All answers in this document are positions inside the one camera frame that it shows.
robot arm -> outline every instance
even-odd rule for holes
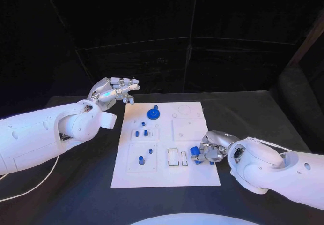
[[[104,78],[87,100],[0,120],[0,175],[25,170],[91,140],[100,127],[113,129],[117,116],[104,112],[117,100],[134,103],[128,91],[138,80]]]
[[[269,146],[287,152],[280,154]],[[206,133],[200,151],[193,160],[219,162],[228,155],[231,174],[249,191],[265,194],[271,189],[294,202],[324,210],[323,155],[291,151],[257,138],[239,140],[219,131]]]

table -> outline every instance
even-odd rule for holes
[[[239,138],[246,136],[310,152],[269,93],[223,92],[134,95],[136,102],[200,101],[209,130]],[[85,97],[52,97],[48,107]],[[221,186],[110,188],[125,105],[114,130],[100,130],[95,138],[59,158],[55,171],[23,197],[0,202],[2,224],[130,224],[172,213],[212,213],[259,224],[321,224],[324,211],[290,201],[274,191],[249,192],[229,174],[228,161],[216,164]],[[0,198],[29,190],[46,176],[55,159],[10,174],[0,181]]]

dark background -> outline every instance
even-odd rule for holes
[[[2,117],[42,108],[53,95],[87,95],[105,76],[140,79],[137,93],[267,90],[323,7],[282,0],[5,0]],[[316,85],[323,69],[310,61]]]

